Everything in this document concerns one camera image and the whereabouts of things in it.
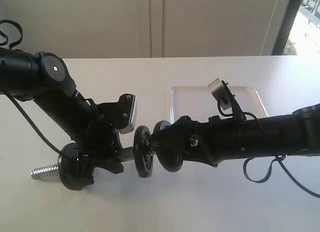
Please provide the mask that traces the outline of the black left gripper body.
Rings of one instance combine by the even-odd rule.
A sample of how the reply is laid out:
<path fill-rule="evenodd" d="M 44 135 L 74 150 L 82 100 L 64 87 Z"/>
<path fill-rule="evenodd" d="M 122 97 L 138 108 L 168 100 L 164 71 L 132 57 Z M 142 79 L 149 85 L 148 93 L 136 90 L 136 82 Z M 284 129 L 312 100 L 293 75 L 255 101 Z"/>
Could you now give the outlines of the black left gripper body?
<path fill-rule="evenodd" d="M 122 123 L 119 102 L 95 104 L 90 102 L 88 120 L 75 133 L 74 141 L 82 152 L 95 160 L 114 160 L 122 147 L 119 129 Z"/>

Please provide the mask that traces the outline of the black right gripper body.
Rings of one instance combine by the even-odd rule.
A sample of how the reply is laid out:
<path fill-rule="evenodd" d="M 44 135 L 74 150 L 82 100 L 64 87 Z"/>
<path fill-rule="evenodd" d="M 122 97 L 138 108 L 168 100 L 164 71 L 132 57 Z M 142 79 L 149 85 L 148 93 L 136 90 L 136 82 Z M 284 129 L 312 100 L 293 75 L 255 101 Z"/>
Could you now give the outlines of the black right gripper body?
<path fill-rule="evenodd" d="M 191 146 L 185 151 L 199 150 L 217 164 L 224 160 L 243 159 L 246 148 L 246 117 L 221 119 L 213 116 L 208 122 L 197 121 L 197 133 L 191 138 Z"/>

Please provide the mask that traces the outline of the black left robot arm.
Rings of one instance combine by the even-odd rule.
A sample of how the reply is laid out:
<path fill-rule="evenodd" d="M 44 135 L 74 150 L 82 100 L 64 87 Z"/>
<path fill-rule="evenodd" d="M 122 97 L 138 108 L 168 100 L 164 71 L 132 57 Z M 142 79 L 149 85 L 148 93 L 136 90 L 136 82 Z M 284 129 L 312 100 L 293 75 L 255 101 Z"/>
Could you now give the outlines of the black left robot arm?
<path fill-rule="evenodd" d="M 118 152 L 122 148 L 119 133 L 127 126 L 121 118 L 124 95 L 117 102 L 97 104 L 77 90 L 61 58 L 6 48 L 0 50 L 0 92 L 18 110 L 21 102 L 34 102 L 71 139 L 55 150 L 55 164 L 32 171 L 33 179 L 59 176 L 66 188 L 80 191 L 94 183 L 97 168 L 123 172 Z"/>

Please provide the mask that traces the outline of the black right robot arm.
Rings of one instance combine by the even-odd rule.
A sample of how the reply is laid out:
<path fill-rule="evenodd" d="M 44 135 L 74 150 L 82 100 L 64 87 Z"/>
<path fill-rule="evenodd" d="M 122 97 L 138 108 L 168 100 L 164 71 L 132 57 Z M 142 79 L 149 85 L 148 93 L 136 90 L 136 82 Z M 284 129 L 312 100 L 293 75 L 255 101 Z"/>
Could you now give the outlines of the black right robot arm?
<path fill-rule="evenodd" d="M 215 166 L 225 160 L 320 154 L 320 106 L 292 114 L 234 121 L 213 116 L 208 122 L 180 117 L 151 135 L 159 154 L 180 152 L 182 160 Z"/>

